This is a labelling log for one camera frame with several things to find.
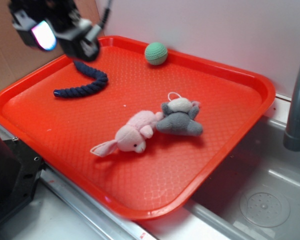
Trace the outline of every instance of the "knit ball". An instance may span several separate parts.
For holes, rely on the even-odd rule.
[[[167,59],[168,50],[162,43],[153,42],[146,47],[144,57],[151,65],[160,65]]]

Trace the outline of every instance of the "drain strainer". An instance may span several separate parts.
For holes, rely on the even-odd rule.
[[[265,228],[283,224],[290,214],[287,199],[267,187],[246,191],[240,199],[240,210],[249,222]]]

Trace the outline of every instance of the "pink plush pig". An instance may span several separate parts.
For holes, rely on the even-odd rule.
[[[157,122],[163,118],[162,112],[154,114],[152,111],[142,110],[118,130],[114,140],[101,143],[90,152],[100,157],[113,153],[117,148],[123,152],[143,153],[146,149],[146,139],[153,136]]]

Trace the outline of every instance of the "plastic tray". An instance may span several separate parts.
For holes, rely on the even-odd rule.
[[[168,50],[166,62],[147,63],[146,43],[108,36],[88,65],[104,71],[98,94],[61,99],[54,89],[92,80],[61,56],[0,92],[0,124],[93,198],[122,217],[153,219],[182,206],[275,98],[258,74]],[[90,153],[114,139],[141,110],[161,111],[168,93],[201,103],[200,137],[155,132],[144,153]]]

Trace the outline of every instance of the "sink basin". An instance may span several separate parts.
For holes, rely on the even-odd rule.
[[[262,117],[191,197],[234,239],[300,240],[300,152],[284,148],[284,130]]]

